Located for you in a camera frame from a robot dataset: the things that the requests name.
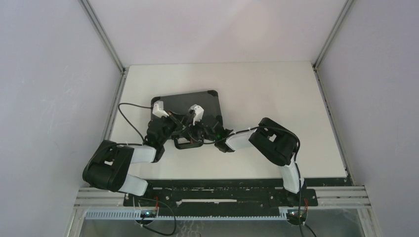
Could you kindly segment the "black poker chip case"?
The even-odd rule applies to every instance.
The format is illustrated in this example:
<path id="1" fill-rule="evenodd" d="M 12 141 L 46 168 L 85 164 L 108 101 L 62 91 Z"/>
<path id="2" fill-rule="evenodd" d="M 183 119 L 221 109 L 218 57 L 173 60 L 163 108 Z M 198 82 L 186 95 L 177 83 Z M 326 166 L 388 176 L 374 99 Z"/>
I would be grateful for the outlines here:
<path id="1" fill-rule="evenodd" d="M 213 118 L 216 119 L 221 125 L 223 125 L 219 96 L 216 90 L 183 93 L 169 96 L 156 96 L 151 99 L 150 105 L 152 108 L 153 104 L 158 100 L 163 101 L 164 110 L 169 115 L 175 116 L 183 125 L 182 130 L 174 132 L 170 138 L 173 140 L 174 146 L 179 150 L 192 149 L 202 146 L 202 144 L 193 142 L 186 132 L 186 129 L 192 125 L 193 116 L 189 112 L 189 109 L 192 105 L 197 104 L 204 109 L 202 119 Z M 152 115 L 151 112 L 151 120 L 155 118 L 157 119 L 158 117 Z"/>

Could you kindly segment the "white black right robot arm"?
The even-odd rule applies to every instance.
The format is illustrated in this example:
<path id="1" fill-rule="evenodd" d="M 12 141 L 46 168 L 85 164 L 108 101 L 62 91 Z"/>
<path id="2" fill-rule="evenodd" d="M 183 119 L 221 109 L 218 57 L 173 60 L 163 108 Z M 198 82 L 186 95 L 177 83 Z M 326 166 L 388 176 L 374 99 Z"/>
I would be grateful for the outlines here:
<path id="1" fill-rule="evenodd" d="M 224 153 L 248 147 L 256 148 L 279 167 L 286 190 L 286 201 L 291 205 L 299 205 L 304 201 L 304 178 L 296 164 L 300 140 L 293 132 L 274 120 L 265 117 L 255 127 L 234 131 L 225 129 L 214 118 L 203 118 L 189 126 L 186 132 L 193 142 L 202 145 L 213 144 Z"/>

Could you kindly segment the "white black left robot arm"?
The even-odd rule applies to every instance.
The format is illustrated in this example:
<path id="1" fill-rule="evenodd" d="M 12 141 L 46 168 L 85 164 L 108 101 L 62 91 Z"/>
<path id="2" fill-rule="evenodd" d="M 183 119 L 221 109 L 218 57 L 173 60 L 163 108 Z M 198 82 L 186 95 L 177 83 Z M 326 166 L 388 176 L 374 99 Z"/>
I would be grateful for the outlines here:
<path id="1" fill-rule="evenodd" d="M 135 195 L 141 205 L 150 205 L 155 196 L 147 188 L 148 182 L 130 175 L 128 170 L 134 163 L 160 161 L 165 152 L 164 144 L 182 127 L 180 120 L 170 115 L 149 121 L 142 144 L 103 140 L 85 166 L 83 180 L 97 189 Z"/>

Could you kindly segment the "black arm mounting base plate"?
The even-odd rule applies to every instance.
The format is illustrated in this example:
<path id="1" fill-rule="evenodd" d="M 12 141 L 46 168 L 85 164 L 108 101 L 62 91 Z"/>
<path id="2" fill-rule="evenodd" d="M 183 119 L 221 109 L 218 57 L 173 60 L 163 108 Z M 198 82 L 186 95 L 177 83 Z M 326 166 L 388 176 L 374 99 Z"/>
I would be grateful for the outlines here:
<path id="1" fill-rule="evenodd" d="M 282 179 L 152 180 L 142 197 L 95 191 L 98 206 L 148 208 L 159 216 L 261 217 L 277 216 L 279 208 L 304 209 L 320 205 L 319 188 L 350 187 L 348 178 L 308 178 L 301 195 L 291 194 Z"/>

